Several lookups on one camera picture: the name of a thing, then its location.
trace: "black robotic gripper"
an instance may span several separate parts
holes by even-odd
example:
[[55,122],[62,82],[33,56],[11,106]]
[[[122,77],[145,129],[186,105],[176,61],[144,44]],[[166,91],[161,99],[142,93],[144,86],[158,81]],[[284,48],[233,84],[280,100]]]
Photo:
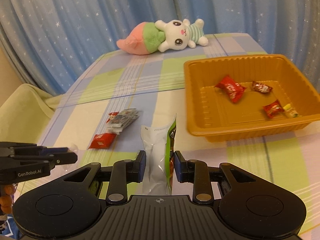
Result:
[[[306,207],[293,193],[230,163],[218,168],[173,154],[179,182],[193,183],[187,195],[133,195],[127,184],[142,182],[146,153],[113,167],[90,163],[22,195],[14,219],[31,239],[245,240],[300,239]],[[109,181],[106,199],[99,199]],[[221,199],[214,199],[211,182]]]

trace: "ribbed black surface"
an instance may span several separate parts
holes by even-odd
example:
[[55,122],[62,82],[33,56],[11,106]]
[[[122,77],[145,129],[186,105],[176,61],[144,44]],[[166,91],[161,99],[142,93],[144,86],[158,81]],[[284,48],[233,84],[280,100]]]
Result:
[[[31,240],[24,236],[22,240]],[[101,219],[70,240],[248,240],[226,228],[212,208],[188,196],[133,196],[107,208]],[[298,240],[291,236],[287,240]]]

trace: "beige wall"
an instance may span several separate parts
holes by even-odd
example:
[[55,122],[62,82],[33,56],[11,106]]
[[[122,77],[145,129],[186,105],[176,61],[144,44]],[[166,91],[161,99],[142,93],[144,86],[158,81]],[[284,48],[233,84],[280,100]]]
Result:
[[22,84],[0,49],[0,106]]

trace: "metal screw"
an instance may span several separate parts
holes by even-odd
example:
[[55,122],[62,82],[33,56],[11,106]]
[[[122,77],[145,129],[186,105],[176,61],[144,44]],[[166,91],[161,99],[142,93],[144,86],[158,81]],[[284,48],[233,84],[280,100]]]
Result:
[[114,193],[108,196],[108,199],[110,199],[111,201],[120,201],[123,200],[124,196],[122,194],[119,193]]
[[211,199],[211,196],[206,193],[201,193],[196,195],[196,199],[199,201],[209,201]]

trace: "checkered tablecloth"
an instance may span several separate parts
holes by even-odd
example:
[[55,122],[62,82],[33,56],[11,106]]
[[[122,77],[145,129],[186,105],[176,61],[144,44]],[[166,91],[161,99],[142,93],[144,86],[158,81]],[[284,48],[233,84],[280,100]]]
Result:
[[[175,150],[186,159],[199,159],[209,166],[233,163],[297,194],[308,213],[301,235],[320,239],[320,122],[303,130],[272,136],[209,143],[193,137],[186,129],[183,63],[187,60],[231,55],[265,54],[248,35],[207,35],[209,45],[181,51],[137,56],[115,51],[99,57],[61,100],[39,144],[78,148],[78,162],[57,166],[51,176],[20,183],[16,197],[49,180],[90,162],[111,166],[122,159],[134,159],[143,149],[140,126],[163,126],[177,114]],[[136,107],[141,116],[116,138],[108,150],[87,150],[93,136],[105,131],[108,113]],[[134,193],[137,185],[128,185]],[[101,197],[106,194],[104,187]],[[219,192],[213,184],[216,197]],[[191,194],[192,185],[174,179],[174,194]]]

